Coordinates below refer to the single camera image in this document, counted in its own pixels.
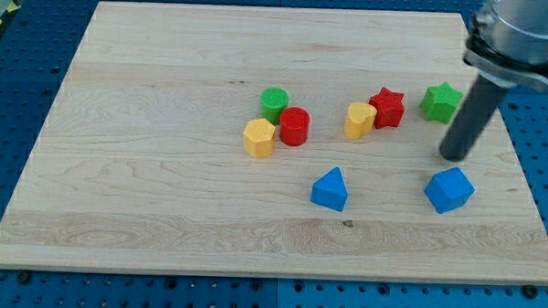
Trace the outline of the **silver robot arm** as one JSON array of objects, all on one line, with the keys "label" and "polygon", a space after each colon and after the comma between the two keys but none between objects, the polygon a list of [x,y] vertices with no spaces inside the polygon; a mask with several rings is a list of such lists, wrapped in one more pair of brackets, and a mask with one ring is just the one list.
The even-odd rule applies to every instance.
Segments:
[{"label": "silver robot arm", "polygon": [[465,63],[504,87],[548,90],[548,0],[485,0],[470,19]]}]

